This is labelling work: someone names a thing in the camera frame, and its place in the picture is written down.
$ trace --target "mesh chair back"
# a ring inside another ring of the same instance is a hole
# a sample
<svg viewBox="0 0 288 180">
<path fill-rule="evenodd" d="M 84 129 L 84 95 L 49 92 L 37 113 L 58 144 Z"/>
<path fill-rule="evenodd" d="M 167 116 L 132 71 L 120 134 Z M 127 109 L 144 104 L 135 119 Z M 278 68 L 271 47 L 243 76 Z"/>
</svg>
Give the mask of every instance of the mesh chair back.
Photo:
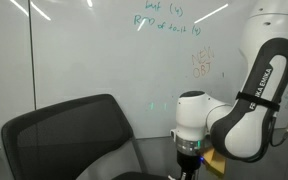
<svg viewBox="0 0 288 180">
<path fill-rule="evenodd" d="M 2 141 L 16 180 L 76 179 L 132 129 L 111 95 L 39 109 L 7 122 Z"/>
</svg>

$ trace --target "robotic arm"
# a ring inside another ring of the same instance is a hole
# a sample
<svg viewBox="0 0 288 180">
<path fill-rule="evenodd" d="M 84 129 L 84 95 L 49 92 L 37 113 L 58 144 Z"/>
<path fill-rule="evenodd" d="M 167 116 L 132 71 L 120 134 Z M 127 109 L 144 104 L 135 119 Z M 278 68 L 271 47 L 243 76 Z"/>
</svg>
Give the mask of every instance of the robotic arm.
<svg viewBox="0 0 288 180">
<path fill-rule="evenodd" d="M 201 91 L 184 93 L 178 100 L 177 127 L 171 134 L 182 179 L 192 179 L 199 168 L 207 134 L 227 158 L 253 162 L 264 155 L 288 83 L 288 1 L 258 1 L 240 52 L 248 75 L 233 107 Z"/>
</svg>

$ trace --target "yellow object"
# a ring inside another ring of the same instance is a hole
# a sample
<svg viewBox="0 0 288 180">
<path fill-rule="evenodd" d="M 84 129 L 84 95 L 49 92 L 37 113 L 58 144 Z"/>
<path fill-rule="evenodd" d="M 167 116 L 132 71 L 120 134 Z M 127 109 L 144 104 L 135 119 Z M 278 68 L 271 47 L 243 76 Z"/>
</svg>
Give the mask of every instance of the yellow object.
<svg viewBox="0 0 288 180">
<path fill-rule="evenodd" d="M 226 158 L 216 152 L 214 148 L 207 149 L 203 153 L 203 158 L 206 169 L 222 179 L 225 173 Z"/>
</svg>

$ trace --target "chair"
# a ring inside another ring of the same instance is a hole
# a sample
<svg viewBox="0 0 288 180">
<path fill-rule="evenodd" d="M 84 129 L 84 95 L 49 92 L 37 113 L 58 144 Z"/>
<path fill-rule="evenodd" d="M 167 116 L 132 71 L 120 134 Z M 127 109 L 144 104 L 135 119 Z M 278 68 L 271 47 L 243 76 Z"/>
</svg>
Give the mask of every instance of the chair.
<svg viewBox="0 0 288 180">
<path fill-rule="evenodd" d="M 108 94 L 45 107 L 7 122 L 2 144 L 16 180 L 73 180 L 90 164 L 133 137 Z M 114 180 L 167 180 L 125 172 Z"/>
</svg>

